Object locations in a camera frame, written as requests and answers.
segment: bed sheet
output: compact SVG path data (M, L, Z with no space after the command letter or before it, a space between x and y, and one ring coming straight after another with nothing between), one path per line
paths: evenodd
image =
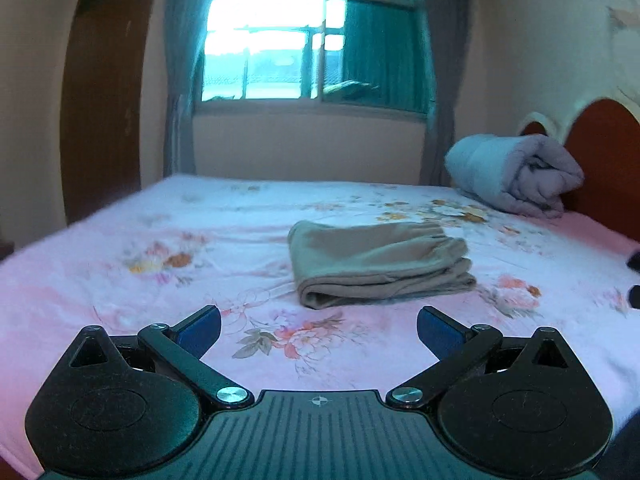
M440 222L466 239L476 290L313 311L299 305L287 232ZM504 335L558 328L613 412L640 406L640 312L626 302L638 244L578 214L533 221L439 187L248 182L174 176L20 251L0 266L0 454L28 479L40 465L24 434L31 399L77 332L175 324L205 304L223 317L203 361L262 389L377 389L434 362L415 333L432 304Z

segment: rolled comforter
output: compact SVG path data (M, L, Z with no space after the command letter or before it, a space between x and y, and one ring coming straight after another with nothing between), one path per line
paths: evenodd
M447 171L466 194L507 213L557 218L560 195L584 181L584 173L556 140L544 135L459 140L445 157Z

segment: wooden door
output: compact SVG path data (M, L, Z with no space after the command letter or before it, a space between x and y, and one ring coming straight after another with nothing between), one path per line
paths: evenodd
M152 3L78 0L60 112L68 223L140 190L140 91Z

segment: window sill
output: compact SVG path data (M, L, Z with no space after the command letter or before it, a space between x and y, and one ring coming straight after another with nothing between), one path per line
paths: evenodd
M358 104L327 103L318 99L238 99L197 103L195 116L249 114L319 114L390 119L422 123L426 115L392 108L379 108Z

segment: gray quilt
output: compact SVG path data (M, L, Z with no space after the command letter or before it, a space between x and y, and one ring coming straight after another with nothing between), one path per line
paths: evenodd
M465 241L433 222L337 228L302 221L289 231L289 252L300 303L316 309L476 284Z
M465 137L449 150L445 165L466 194L501 211L536 218L562 216L560 195L584 181L564 146L544 135Z

